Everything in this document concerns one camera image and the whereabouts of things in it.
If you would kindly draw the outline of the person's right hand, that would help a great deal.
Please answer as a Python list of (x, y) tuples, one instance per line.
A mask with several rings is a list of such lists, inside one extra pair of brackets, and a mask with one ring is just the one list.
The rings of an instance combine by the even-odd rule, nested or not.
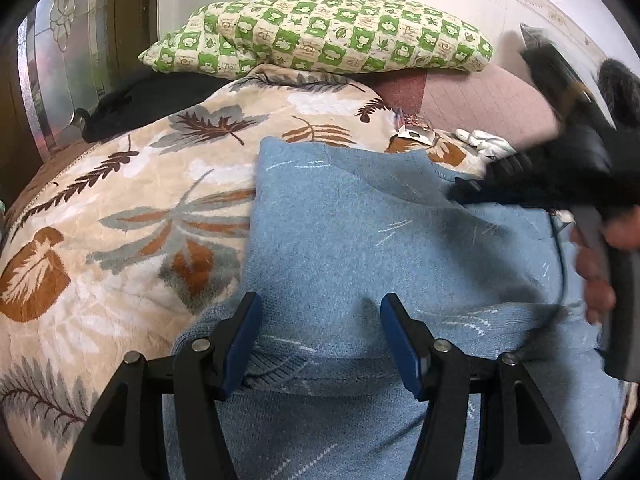
[[(624, 212), (600, 227), (604, 240), (613, 248), (623, 252), (639, 249), (640, 218), (639, 207)], [(600, 324), (605, 315), (616, 305), (616, 296), (608, 278), (602, 272), (600, 257), (593, 244), (585, 238), (586, 231), (580, 224), (574, 227), (570, 240), (578, 247), (575, 269), (585, 281), (584, 299), (586, 320), (591, 325)]]

